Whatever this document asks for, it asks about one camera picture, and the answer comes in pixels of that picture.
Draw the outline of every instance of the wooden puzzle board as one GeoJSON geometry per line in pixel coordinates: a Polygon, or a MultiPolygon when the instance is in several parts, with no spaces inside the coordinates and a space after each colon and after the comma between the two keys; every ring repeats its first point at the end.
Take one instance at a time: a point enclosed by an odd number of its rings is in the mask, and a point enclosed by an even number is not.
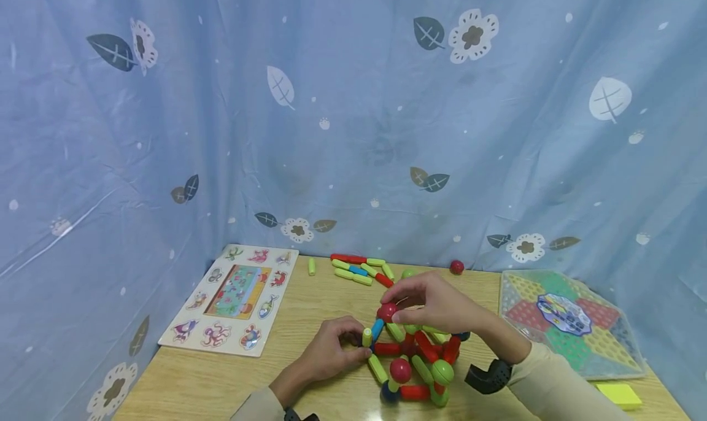
{"type": "Polygon", "coordinates": [[[259,357],[298,255],[294,249],[228,245],[159,345],[259,357]]]}

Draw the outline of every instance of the wooden table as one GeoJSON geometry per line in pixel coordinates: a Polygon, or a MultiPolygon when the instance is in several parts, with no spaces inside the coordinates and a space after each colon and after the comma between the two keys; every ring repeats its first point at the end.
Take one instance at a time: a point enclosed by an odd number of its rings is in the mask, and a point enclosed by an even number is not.
{"type": "MultiPolygon", "coordinates": [[[[376,316],[383,286],[367,287],[333,275],[328,258],[317,258],[317,275],[307,275],[308,257],[299,257],[290,285],[276,316],[273,332],[262,357],[196,352],[162,347],[128,395],[116,420],[228,420],[252,390],[268,385],[279,371],[296,359],[317,332],[322,320],[352,314],[364,325],[376,316]]],[[[394,265],[396,277],[404,268],[394,265]]],[[[498,311],[501,277],[495,273],[465,271],[462,276],[443,274],[479,304],[498,311]]],[[[384,330],[381,336],[387,339],[384,330]]],[[[450,401],[443,409],[432,402],[407,402],[383,406],[379,387],[367,366],[303,393],[295,410],[301,417],[316,413],[323,421],[339,420],[536,420],[510,390],[482,396],[463,380],[470,362],[486,367],[493,354],[478,337],[462,343],[454,366],[450,401]]],[[[383,362],[387,368],[390,359],[383,362]]],[[[643,400],[631,412],[636,420],[688,420],[682,409],[652,371],[646,378],[630,380],[643,400]]]]}

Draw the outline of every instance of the paw print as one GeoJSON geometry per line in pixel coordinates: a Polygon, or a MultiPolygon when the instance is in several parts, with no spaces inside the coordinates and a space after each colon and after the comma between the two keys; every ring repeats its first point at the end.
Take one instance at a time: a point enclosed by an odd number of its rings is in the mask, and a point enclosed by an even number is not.
{"type": "Polygon", "coordinates": [[[636,145],[637,143],[641,142],[643,140],[643,134],[645,134],[645,131],[642,131],[639,129],[638,131],[634,132],[631,134],[631,136],[628,137],[628,143],[632,145],[636,145]]]}
{"type": "Polygon", "coordinates": [[[61,217],[58,217],[55,221],[52,221],[50,228],[52,229],[52,234],[57,237],[64,236],[69,233],[70,230],[74,229],[69,220],[62,219],[61,217]]]}
{"type": "Polygon", "coordinates": [[[651,241],[651,236],[646,234],[645,232],[636,234],[636,243],[640,245],[646,245],[648,244],[648,241],[651,241]]]}

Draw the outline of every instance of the blue curtain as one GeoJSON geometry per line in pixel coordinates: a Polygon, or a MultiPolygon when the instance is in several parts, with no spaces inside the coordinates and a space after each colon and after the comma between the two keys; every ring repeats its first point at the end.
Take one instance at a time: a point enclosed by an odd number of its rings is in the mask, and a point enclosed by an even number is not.
{"type": "Polygon", "coordinates": [[[224,244],[554,268],[707,419],[707,0],[0,0],[0,412],[101,420],[224,244]]]}

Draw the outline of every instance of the left hand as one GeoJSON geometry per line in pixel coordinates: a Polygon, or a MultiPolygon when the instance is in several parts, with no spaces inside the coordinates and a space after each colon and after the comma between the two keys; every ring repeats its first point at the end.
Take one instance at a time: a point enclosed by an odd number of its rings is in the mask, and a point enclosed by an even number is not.
{"type": "Polygon", "coordinates": [[[371,349],[367,347],[353,350],[341,348],[342,341],[361,340],[362,333],[363,324],[351,315],[326,320],[295,362],[312,381],[332,378],[362,364],[371,356],[371,349]]]}

